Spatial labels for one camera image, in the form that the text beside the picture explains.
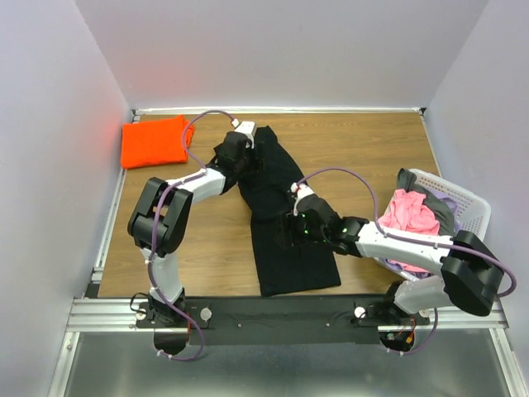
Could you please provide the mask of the black t-shirt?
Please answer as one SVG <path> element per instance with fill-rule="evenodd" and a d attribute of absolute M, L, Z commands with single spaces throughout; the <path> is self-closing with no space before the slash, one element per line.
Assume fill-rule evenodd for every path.
<path fill-rule="evenodd" d="M 264 140 L 264 168 L 236 185 L 250 210 L 260 294 L 270 297 L 341 285 L 336 260 L 329 249 L 311 243 L 282 248 L 277 243 L 280 218 L 293 208 L 290 187 L 304 174 L 270 127 L 259 127 L 255 134 Z"/>

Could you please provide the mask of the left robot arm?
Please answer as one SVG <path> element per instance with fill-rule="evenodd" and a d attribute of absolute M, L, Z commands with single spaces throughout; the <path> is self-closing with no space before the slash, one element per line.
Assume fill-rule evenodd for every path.
<path fill-rule="evenodd" d="M 143 255 L 150 281 L 149 308 L 136 312 L 166 327 L 188 321 L 177 249 L 183 242 L 192 206 L 220 196 L 242 178 L 263 168 L 265 142 L 254 132 L 228 132 L 199 171 L 178 179 L 150 178 L 127 225 Z"/>

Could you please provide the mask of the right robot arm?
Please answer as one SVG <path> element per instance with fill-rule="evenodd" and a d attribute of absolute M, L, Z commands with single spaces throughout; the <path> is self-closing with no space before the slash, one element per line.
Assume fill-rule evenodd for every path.
<path fill-rule="evenodd" d="M 382 230 L 365 218 L 342 217 L 316 194 L 299 199 L 280 218 L 283 246 L 313 243 L 343 256 L 404 262 L 429 272 L 421 280 L 394 282 L 368 309 L 371 319 L 402 322 L 423 309 L 455 306 L 474 316 L 490 314 L 504 272 L 472 233 L 425 236 Z"/>

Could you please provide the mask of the folded orange t-shirt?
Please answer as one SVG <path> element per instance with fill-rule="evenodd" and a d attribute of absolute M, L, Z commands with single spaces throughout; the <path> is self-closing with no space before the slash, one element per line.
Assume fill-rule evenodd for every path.
<path fill-rule="evenodd" d="M 125 170 L 186 163 L 194 126 L 182 115 L 122 126 L 121 166 Z"/>

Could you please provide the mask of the pink t-shirt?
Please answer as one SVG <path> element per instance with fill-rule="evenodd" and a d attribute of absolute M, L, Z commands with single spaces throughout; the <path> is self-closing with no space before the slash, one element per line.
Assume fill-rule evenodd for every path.
<path fill-rule="evenodd" d="M 393 193 L 388 209 L 379 218 L 382 227 L 395 230 L 437 236 L 440 223 L 435 214 L 424 204 L 425 194 L 397 189 Z"/>

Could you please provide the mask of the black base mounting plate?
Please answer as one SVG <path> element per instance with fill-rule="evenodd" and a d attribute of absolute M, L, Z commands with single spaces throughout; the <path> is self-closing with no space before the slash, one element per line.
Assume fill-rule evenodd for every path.
<path fill-rule="evenodd" d="M 410 350 L 407 327 L 429 324 L 399 312 L 381 294 L 187 297 L 179 312 L 149 298 L 132 299 L 139 329 L 155 332 L 155 348 L 182 356 L 188 347 L 390 342 Z"/>

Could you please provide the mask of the dark grey t-shirt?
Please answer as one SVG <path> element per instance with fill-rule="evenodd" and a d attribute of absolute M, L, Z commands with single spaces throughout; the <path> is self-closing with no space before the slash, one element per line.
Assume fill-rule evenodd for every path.
<path fill-rule="evenodd" d="M 397 188 L 406 192 L 417 192 L 426 197 L 423 203 L 433 212 L 435 219 L 440 224 L 441 236 L 454 236 L 459 227 L 455 220 L 457 203 L 446 194 L 427 189 L 417 182 L 417 176 L 407 169 L 401 169 L 397 176 Z"/>

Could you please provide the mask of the white plastic laundry basket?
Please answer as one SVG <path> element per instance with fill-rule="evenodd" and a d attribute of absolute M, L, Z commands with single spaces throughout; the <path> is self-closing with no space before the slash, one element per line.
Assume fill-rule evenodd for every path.
<path fill-rule="evenodd" d="M 478 238 L 484 239 L 491 208 L 488 202 L 450 181 L 434 174 L 419 169 L 407 169 L 417 176 L 417 182 L 427 188 L 446 194 L 457 203 L 455 220 L 459 231 L 474 233 Z"/>

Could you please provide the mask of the aluminium frame rail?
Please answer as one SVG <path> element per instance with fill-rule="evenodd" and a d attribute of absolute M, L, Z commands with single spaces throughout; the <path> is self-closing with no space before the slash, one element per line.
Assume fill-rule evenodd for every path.
<path fill-rule="evenodd" d="M 508 328 L 502 305 L 497 302 L 488 317 L 476 317 L 455 307 L 438 309 L 438 330 Z M 128 299 L 75 299 L 71 305 L 66 332 L 163 332 L 161 326 L 136 325 L 136 315 Z"/>

